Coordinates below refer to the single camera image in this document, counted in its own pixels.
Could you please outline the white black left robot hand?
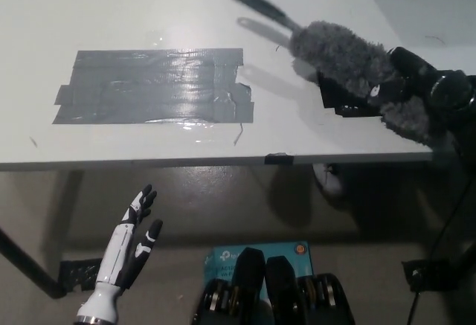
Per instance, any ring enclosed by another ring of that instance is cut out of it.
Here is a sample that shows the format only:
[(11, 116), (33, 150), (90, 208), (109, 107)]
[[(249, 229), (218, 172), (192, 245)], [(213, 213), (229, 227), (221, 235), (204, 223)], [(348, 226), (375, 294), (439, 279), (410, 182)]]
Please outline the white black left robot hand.
[(137, 227), (151, 213), (157, 193), (148, 184), (127, 207), (121, 221), (115, 227), (100, 264), (96, 283), (130, 289), (141, 273), (155, 245), (163, 221), (156, 219), (133, 247), (132, 241)]

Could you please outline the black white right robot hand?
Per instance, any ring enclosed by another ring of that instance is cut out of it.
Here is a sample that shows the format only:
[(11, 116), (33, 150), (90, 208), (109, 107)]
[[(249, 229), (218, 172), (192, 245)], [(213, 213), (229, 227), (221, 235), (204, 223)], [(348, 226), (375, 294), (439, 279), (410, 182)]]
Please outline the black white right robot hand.
[(394, 67), (395, 76), (371, 89), (367, 102), (374, 107), (404, 102), (413, 96), (424, 97), (445, 73), (403, 47), (396, 47), (387, 55)]

